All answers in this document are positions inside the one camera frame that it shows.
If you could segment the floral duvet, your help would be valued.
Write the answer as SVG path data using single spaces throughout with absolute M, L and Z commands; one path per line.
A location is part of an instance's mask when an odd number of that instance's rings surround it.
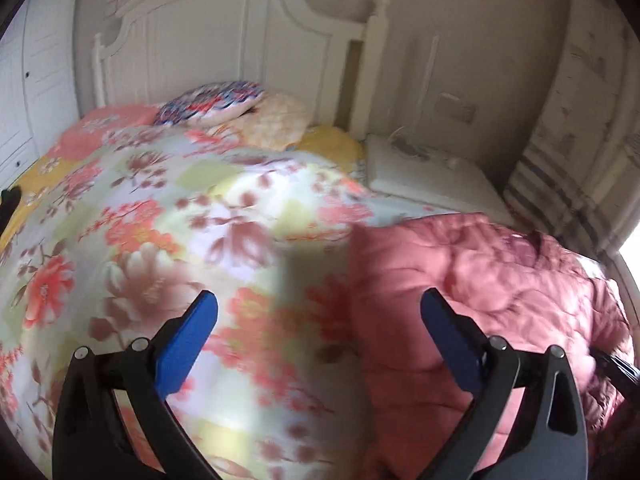
M 350 330 L 350 230 L 433 208 L 305 152 L 178 128 L 74 142 L 18 180 L 1 239 L 1 415 L 52 472 L 73 352 L 124 350 L 202 290 L 218 321 L 168 403 L 227 479 L 355 479 L 370 443 Z

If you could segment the white bed headboard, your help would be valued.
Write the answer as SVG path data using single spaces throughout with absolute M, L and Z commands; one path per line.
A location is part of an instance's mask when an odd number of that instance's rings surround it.
M 215 81 L 250 80 L 303 101 L 314 122 L 363 139 L 388 32 L 390 0 L 365 22 L 307 0 L 130 0 L 112 42 L 96 34 L 98 107 L 166 102 Z

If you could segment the beige pillow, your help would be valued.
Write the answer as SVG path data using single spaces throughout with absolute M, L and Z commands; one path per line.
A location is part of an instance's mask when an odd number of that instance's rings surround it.
M 311 121 L 311 111 L 302 101 L 270 92 L 240 117 L 215 128 L 214 133 L 232 134 L 241 145 L 282 152 L 302 140 Z

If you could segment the black garment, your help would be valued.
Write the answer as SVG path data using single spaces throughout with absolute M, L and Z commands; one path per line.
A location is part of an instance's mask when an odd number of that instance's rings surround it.
M 0 205 L 0 234 L 4 232 L 9 224 L 18 205 L 21 203 L 22 190 L 19 186 L 14 188 L 5 188 L 1 191 Z

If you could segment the pink quilted coat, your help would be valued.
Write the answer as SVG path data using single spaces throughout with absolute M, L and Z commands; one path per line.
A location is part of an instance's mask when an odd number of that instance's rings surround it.
M 437 289 L 450 307 L 514 348 L 562 347 L 595 448 L 622 398 L 596 374 L 590 349 L 631 358 L 617 284 L 584 268 L 553 237 L 498 226 L 482 214 L 441 214 L 375 228 L 348 243 L 350 319 L 373 410 L 372 466 L 416 478 L 471 398 L 454 382 L 420 317 Z

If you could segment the white wardrobe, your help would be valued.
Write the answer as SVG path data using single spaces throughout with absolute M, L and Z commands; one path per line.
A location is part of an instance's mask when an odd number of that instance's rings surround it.
M 75 8 L 76 0 L 25 0 L 2 36 L 2 188 L 79 120 Z

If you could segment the wall power socket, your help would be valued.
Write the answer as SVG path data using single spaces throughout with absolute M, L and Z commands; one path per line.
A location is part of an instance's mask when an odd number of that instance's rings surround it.
M 476 105 L 454 94 L 440 92 L 435 102 L 435 110 L 442 116 L 469 125 L 474 122 Z

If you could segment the white bedside table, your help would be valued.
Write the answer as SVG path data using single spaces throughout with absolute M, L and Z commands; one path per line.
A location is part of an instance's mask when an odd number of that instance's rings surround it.
M 481 212 L 514 226 L 503 199 L 475 164 L 441 152 L 410 156 L 380 136 L 366 141 L 367 184 L 375 192 L 457 212 Z

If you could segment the colourful round cushion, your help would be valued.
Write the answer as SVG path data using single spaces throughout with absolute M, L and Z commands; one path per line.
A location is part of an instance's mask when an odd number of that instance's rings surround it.
M 166 102 L 155 115 L 153 125 L 220 125 L 239 118 L 262 102 L 265 96 L 265 89 L 254 81 L 203 84 Z

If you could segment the patterned beige curtain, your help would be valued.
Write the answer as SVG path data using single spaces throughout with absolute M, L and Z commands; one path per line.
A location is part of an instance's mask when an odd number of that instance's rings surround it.
M 615 0 L 570 0 L 560 62 L 504 188 L 514 218 L 612 259 L 639 223 L 639 39 Z

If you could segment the pink floral pillow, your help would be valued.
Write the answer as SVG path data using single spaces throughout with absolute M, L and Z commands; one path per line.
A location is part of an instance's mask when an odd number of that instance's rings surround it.
M 151 125 L 159 110 L 158 106 L 143 104 L 96 108 L 65 130 L 47 156 L 83 160 L 123 128 Z

